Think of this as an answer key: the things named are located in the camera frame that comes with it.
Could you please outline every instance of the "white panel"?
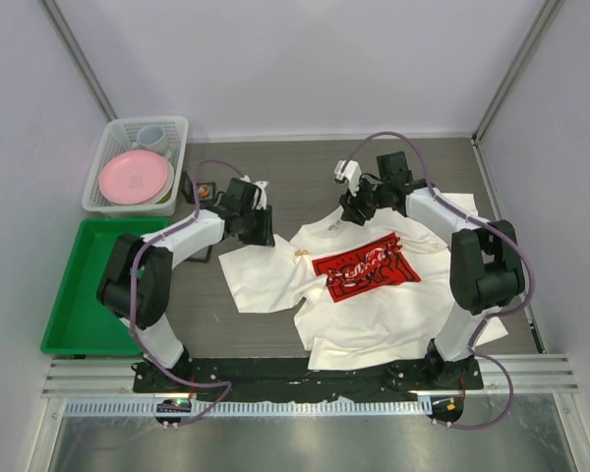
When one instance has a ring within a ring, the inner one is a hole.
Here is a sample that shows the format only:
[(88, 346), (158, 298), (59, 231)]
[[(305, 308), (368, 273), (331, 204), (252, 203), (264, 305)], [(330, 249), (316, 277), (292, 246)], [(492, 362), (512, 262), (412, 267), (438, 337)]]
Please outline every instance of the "white panel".
[(194, 139), (473, 132), (542, 0), (60, 0), (121, 116)]
[(39, 351), (104, 122), (36, 2), (0, 1), (0, 472), (23, 470)]
[(540, 333), (590, 410), (590, 0), (564, 2), (484, 151), (537, 272)]

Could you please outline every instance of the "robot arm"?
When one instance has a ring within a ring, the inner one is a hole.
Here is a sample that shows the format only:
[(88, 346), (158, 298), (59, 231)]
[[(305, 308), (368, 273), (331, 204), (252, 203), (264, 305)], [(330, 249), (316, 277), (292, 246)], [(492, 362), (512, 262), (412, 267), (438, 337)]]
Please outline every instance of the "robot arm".
[(96, 298), (129, 326), (130, 268), (140, 247), (157, 236), (142, 258), (137, 293), (136, 333), (148, 352), (172, 374), (187, 378), (191, 369), (188, 350), (173, 333), (166, 307), (172, 269), (201, 249), (226, 236), (245, 244), (274, 246), (271, 206), (266, 204), (267, 182), (232, 179), (218, 201), (156, 233), (118, 238), (102, 276)]
[[(414, 180), (404, 152), (380, 155), (377, 160), (380, 181), (375, 183), (361, 174), (358, 163), (337, 164), (334, 180), (348, 183), (347, 192), (339, 200), (343, 207), (341, 219), (363, 225), (378, 208), (390, 207), (421, 222), (448, 244), (450, 289), (455, 303), (442, 331), (429, 344), (426, 357), (434, 378), (458, 377), (473, 356), (471, 348), (487, 323), (486, 317), (524, 290), (521, 260), (486, 228), (438, 202), (425, 180)], [(516, 241), (508, 221), (489, 222), (480, 217), (474, 220)], [(492, 260), (484, 262), (485, 255)]]

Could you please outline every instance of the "pink plate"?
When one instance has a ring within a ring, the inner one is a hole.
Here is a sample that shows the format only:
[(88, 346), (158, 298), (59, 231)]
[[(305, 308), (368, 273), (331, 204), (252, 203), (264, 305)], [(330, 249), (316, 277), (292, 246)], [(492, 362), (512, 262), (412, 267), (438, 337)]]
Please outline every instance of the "pink plate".
[(149, 150), (130, 150), (117, 155), (102, 169), (98, 187), (117, 205), (137, 205), (155, 197), (166, 184), (168, 165)]

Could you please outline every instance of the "green tray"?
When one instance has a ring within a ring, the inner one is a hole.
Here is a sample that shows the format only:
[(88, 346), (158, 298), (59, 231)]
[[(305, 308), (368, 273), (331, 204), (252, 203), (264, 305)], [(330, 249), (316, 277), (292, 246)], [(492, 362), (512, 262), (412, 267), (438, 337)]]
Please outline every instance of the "green tray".
[(96, 289), (118, 236), (151, 233), (166, 226), (166, 218), (86, 219), (81, 223), (41, 341), (43, 352), (96, 356), (140, 353), (127, 328), (98, 303)]

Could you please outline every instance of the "white cloth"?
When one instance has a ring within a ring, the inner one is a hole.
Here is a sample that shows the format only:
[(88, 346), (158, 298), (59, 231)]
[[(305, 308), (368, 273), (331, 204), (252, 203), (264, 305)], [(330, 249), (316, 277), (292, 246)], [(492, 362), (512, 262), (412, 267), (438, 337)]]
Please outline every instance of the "white cloth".
[[(472, 195), (446, 196), (477, 213)], [(274, 248), (220, 256), (239, 312), (275, 312), (305, 298), (295, 325), (312, 370), (423, 357), (453, 305), (445, 242), (391, 209), (365, 226), (341, 221), (341, 212), (302, 226), (290, 242), (275, 235)], [(506, 334), (492, 319), (479, 344)]]

